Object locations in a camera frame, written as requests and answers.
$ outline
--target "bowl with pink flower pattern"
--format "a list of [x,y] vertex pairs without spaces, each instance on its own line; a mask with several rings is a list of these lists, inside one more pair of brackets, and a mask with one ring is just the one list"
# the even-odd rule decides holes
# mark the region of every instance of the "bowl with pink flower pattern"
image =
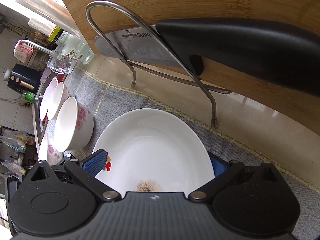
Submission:
[[63,82],[60,82],[54,91],[52,92],[49,104],[48,104],[48,119],[56,119],[59,113],[59,110],[67,100],[67,98],[71,97],[71,93]]
[[92,113],[74,97],[69,97],[61,106],[54,128],[57,150],[80,150],[88,144],[92,133]]
[[50,165],[56,165],[62,160],[63,153],[58,152],[54,144],[54,141],[49,139],[46,135],[43,137],[39,148],[39,160],[45,160]]

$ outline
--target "green bottle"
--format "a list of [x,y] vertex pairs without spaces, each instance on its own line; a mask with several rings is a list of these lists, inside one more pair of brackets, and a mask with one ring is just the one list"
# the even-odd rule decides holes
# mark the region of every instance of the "green bottle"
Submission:
[[29,92],[29,91],[24,91],[23,93],[22,93],[22,97],[26,100],[26,101],[29,101],[29,102],[33,102],[34,100],[35,100],[35,94],[34,93],[31,93],[31,92]]

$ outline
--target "black knife handle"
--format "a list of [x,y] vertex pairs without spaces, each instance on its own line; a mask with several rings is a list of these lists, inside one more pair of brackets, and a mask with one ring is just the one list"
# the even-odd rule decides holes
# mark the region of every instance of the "black knife handle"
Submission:
[[201,57],[284,87],[320,96],[320,37],[296,26],[245,18],[171,19],[156,23],[186,67]]

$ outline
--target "glass jar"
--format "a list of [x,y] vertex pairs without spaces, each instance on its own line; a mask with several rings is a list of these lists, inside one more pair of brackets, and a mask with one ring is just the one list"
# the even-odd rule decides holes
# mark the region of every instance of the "glass jar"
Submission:
[[70,74],[78,63],[77,60],[64,56],[59,47],[50,56],[47,67],[58,74]]
[[62,49],[61,54],[88,64],[94,56],[89,45],[72,34],[63,31],[56,44]]

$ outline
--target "wooden cutting board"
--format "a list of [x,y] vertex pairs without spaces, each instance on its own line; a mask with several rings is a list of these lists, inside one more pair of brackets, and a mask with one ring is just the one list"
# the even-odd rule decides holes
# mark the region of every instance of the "wooden cutting board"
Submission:
[[[85,17],[85,7],[94,0],[63,1],[93,52],[99,54],[93,43],[97,34]],[[149,24],[169,18],[245,17],[289,23],[320,35],[320,0],[111,1],[128,7]],[[110,8],[93,8],[91,12],[94,21],[105,33],[136,26],[128,17]],[[204,63],[201,79],[252,98],[320,135],[320,98],[250,77],[211,60]],[[181,68],[162,67],[183,72]]]

